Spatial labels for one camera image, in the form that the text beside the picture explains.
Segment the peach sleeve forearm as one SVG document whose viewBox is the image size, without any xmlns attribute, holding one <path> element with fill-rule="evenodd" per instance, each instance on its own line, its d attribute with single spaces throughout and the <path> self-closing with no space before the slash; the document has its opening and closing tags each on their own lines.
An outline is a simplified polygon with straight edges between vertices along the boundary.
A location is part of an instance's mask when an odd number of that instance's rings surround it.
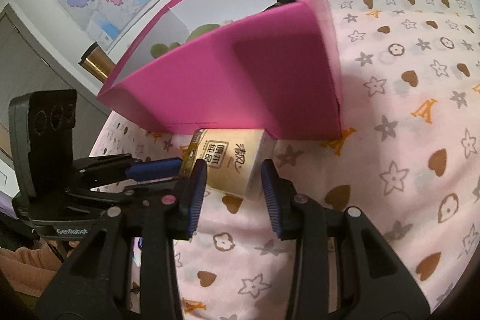
<svg viewBox="0 0 480 320">
<path fill-rule="evenodd" d="M 1 272 L 16 292 L 38 298 L 62 266 L 53 251 L 57 246 L 50 241 L 40 249 L 1 248 Z"/>
</svg>

